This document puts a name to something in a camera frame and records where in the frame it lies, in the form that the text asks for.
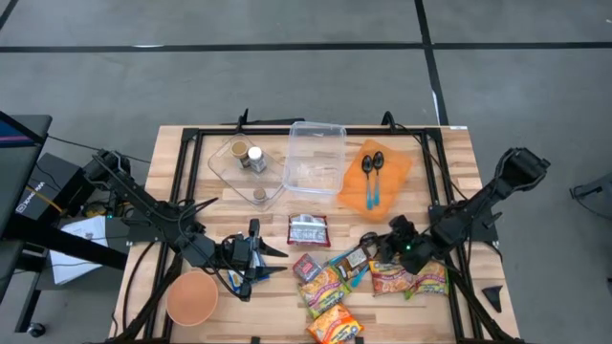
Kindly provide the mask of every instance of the orange towel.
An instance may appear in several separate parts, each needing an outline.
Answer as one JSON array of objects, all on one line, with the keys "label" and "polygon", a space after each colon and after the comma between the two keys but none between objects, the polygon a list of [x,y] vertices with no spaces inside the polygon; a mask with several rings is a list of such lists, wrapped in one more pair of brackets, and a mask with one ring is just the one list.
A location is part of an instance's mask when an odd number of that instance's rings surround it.
[{"label": "orange towel", "polygon": [[[361,161],[366,155],[374,157],[377,151],[381,151],[384,155],[384,165],[379,171],[380,204],[368,210],[365,202],[366,176],[361,170]],[[359,153],[344,174],[344,183],[338,194],[338,201],[356,209],[364,218],[379,222],[384,219],[395,202],[411,166],[412,160],[406,155],[368,139],[363,143]],[[370,172],[372,200],[374,200],[375,183],[376,170],[372,169]]]}]

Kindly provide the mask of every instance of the concrete floor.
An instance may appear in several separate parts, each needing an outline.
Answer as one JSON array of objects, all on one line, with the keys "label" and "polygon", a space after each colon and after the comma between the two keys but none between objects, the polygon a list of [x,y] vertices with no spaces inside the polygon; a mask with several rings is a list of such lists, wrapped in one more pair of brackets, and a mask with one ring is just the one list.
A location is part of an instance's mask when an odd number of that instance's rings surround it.
[{"label": "concrete floor", "polygon": [[[8,0],[0,0],[6,6]],[[609,1],[427,0],[434,42],[612,41]],[[19,0],[0,46],[420,41],[412,1]],[[545,182],[498,207],[505,271],[522,337],[607,343],[612,337],[612,227],[568,188],[612,171],[611,50],[436,52],[450,124],[467,125],[486,182],[510,146],[551,163]],[[421,51],[0,54],[0,106],[50,114],[52,135],[150,157],[162,124],[305,117],[437,123]],[[50,141],[75,163],[90,152]],[[148,166],[135,163],[137,180]],[[593,206],[599,206],[593,200]],[[43,292],[48,333],[14,334],[31,276],[0,307],[1,343],[100,341],[121,273],[95,272]]]}]

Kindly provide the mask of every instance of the black wheel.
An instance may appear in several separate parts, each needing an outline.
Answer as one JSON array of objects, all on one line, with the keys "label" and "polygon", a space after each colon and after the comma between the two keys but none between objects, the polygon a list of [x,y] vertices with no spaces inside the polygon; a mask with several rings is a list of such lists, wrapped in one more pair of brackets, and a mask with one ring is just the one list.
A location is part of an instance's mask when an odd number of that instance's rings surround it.
[{"label": "black wheel", "polygon": [[39,336],[45,334],[47,329],[42,324],[39,323],[31,323],[27,332],[34,338],[38,338]]}]

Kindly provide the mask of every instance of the white paper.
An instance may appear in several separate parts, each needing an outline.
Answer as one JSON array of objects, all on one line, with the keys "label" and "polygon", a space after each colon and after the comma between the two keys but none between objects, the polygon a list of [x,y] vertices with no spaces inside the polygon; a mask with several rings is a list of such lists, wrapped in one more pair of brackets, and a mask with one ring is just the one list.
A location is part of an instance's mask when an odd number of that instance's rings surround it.
[{"label": "white paper", "polygon": [[[96,239],[95,243],[108,247],[106,241],[106,220],[103,216],[96,216],[91,219],[78,221],[64,226],[61,231],[79,236],[83,239]],[[72,267],[56,267],[55,265],[74,265],[87,261],[71,257],[64,253],[51,251],[51,264],[54,266],[54,280],[57,285],[63,285],[83,274],[101,267],[100,264],[89,263],[80,264]]]}]

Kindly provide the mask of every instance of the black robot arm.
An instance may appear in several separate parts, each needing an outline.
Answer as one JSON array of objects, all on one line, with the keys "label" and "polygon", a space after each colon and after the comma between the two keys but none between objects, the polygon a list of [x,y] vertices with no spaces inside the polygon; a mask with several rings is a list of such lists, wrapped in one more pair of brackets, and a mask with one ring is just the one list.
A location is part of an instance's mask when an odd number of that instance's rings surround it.
[{"label": "black robot arm", "polygon": [[400,254],[400,263],[410,273],[418,273],[432,258],[443,260],[470,237],[472,226],[491,227],[501,213],[490,214],[492,206],[515,191],[528,191],[546,176],[550,163],[527,148],[509,149],[499,160],[493,179],[469,200],[450,206],[428,233],[419,234],[404,216],[393,219],[389,234],[379,238],[381,255],[390,261]]},{"label": "black robot arm", "polygon": [[244,277],[236,296],[242,301],[250,300],[252,281],[285,269],[255,267],[252,264],[252,257],[257,252],[287,257],[287,254],[268,247],[259,237],[257,219],[251,219],[248,237],[236,234],[217,244],[206,236],[205,226],[197,222],[195,216],[197,211],[215,202],[216,198],[200,204],[190,201],[183,205],[157,201],[130,176],[129,160],[118,152],[100,150],[83,169],[91,184],[115,192],[133,205],[151,227],[160,231],[164,242],[193,267],[201,268],[209,274],[219,269],[239,271]]}]

